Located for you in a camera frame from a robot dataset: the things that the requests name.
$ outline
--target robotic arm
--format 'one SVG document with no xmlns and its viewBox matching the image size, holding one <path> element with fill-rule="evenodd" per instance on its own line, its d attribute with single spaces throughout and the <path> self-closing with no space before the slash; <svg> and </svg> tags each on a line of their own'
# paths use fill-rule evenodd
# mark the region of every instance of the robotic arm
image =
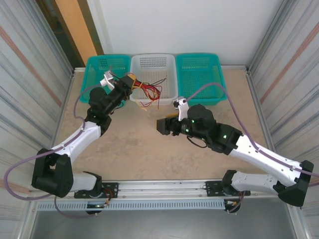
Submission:
<svg viewBox="0 0 319 239">
<path fill-rule="evenodd" d="M 104 77 L 105 85 L 108 85 L 112 91 L 107 95 L 103 88 L 94 88 L 90 92 L 90 108 L 87 111 L 84 128 L 80 127 L 68 139 L 51 149 L 62 147 L 61 150 L 36 159 L 32 177 L 34 188 L 60 198 L 65 197 L 69 192 L 80 190 L 87 191 L 91 197 L 101 195 L 101 176 L 90 172 L 75 174 L 72 172 L 72 163 L 90 143 L 106 132 L 111 123 L 109 114 L 123 100 L 129 99 L 136 80 L 133 74 L 128 74 L 119 81 L 111 82 L 113 76 L 110 71 L 106 72 Z M 41 149 L 38 154 L 48 151 Z"/>
<path fill-rule="evenodd" d="M 230 125 L 217 123 L 212 112 L 202 105 L 189 108 L 185 99 L 180 98 L 174 106 L 179 110 L 177 116 L 157 120 L 157 130 L 161 134 L 176 136 L 181 133 L 188 138 L 200 139 L 211 150 L 241 158 L 268 173 L 245 174 L 228 170 L 221 182 L 224 192 L 230 195 L 249 190 L 267 192 L 278 195 L 290 205 L 303 205 L 311 176 L 283 166 L 261 154 L 260 150 L 293 169 L 312 172 L 314 165 L 311 162 L 289 160 L 258 144 L 259 150 L 255 150 L 248 136 Z"/>
<path fill-rule="evenodd" d="M 112 90 L 108 95 L 103 88 L 94 88 L 90 92 L 90 108 L 85 124 L 68 139 L 52 149 L 62 148 L 53 154 L 36 159 L 32 177 L 32 186 L 58 197 L 69 192 L 85 192 L 90 197 L 102 194 L 102 178 L 90 172 L 75 174 L 72 163 L 77 156 L 93 141 L 101 137 L 108 129 L 111 112 L 123 101 L 129 99 L 136 77 L 129 74 L 111 81 L 110 72 L 105 73 L 103 85 Z M 157 120 L 157 130 L 163 135 L 181 134 L 204 141 L 211 150 L 239 157 L 261 168 L 267 175 L 245 174 L 228 170 L 221 181 L 220 191 L 226 195 L 238 195 L 242 191 L 259 191 L 278 195 L 284 202 L 293 206 L 302 206 L 305 200 L 310 175 L 297 170 L 312 172 L 311 162 L 302 163 L 286 159 L 270 150 L 257 145 L 259 150 L 277 159 L 277 162 L 255 150 L 248 136 L 238 129 L 217 123 L 212 112 L 202 105 L 188 107 L 184 98 L 177 99 L 174 106 L 178 114 Z M 42 149 L 38 154 L 48 152 Z M 291 166 L 290 169 L 280 162 Z"/>
</svg>

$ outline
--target marble-pattern surface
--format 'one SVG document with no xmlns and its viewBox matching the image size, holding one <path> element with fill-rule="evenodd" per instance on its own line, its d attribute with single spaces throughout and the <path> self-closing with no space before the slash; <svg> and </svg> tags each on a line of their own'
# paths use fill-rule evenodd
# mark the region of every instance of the marble-pattern surface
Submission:
<svg viewBox="0 0 319 239">
<path fill-rule="evenodd" d="M 228 92 L 240 118 L 254 140 L 266 145 L 255 106 L 243 70 L 223 71 Z M 62 122 L 58 142 L 62 142 L 80 126 L 73 118 L 73 105 L 80 93 L 83 73 L 75 79 Z M 88 104 L 79 103 L 77 114 L 85 116 Z M 227 101 L 208 107 L 218 122 L 241 129 Z M 126 101 L 111 116 L 108 131 L 90 144 L 73 164 L 75 172 L 90 171 L 104 180 L 157 180 L 222 178 L 226 170 L 262 173 L 240 159 L 192 145 L 184 135 L 164 136 L 155 129 L 155 120 L 175 113 L 174 107 L 141 109 Z"/>
</svg>

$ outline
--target red wire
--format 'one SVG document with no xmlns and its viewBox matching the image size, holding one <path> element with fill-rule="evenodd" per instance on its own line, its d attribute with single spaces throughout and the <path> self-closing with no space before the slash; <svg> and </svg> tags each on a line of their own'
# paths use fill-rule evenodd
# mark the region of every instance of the red wire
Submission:
<svg viewBox="0 0 319 239">
<path fill-rule="evenodd" d="M 152 85 L 145 84 L 145 83 L 142 83 L 142 82 L 136 80 L 134 83 L 134 87 L 135 87 L 135 89 L 137 89 L 137 88 L 142 89 L 144 91 L 145 95 L 150 99 L 150 102 L 148 102 L 146 104 L 143 104 L 141 102 L 143 107 L 148 107 L 152 104 L 152 102 L 158 100 L 159 101 L 158 108 L 159 108 L 160 94 L 163 90 L 162 86 L 152 86 Z"/>
<path fill-rule="evenodd" d="M 113 192 L 112 192 L 112 190 L 111 190 L 111 189 L 104 188 L 104 189 L 103 189 L 103 191 L 105 192 L 106 196 L 107 196 L 107 192 L 106 192 L 106 190 L 108 190 L 108 191 L 110 192 L 110 198 L 109 198 L 109 200 L 110 200 L 111 198 L 113 198 Z"/>
</svg>

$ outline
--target white wall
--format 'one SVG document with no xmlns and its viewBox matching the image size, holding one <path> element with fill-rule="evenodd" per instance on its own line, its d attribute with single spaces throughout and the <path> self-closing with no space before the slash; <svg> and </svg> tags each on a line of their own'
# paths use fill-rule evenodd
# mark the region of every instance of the white wall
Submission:
<svg viewBox="0 0 319 239">
<path fill-rule="evenodd" d="M 282 0 L 88 0 L 105 54 L 212 52 L 249 64 Z"/>
</svg>

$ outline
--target metal floor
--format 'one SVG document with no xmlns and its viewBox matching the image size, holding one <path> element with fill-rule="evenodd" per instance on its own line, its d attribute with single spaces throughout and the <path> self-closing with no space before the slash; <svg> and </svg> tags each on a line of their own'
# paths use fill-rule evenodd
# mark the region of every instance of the metal floor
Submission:
<svg viewBox="0 0 319 239">
<path fill-rule="evenodd" d="M 83 212 L 68 212 L 79 215 Z M 237 215 L 223 210 L 104 211 L 69 219 L 38 212 L 32 239 L 296 239 L 285 203 L 246 198 Z"/>
</svg>

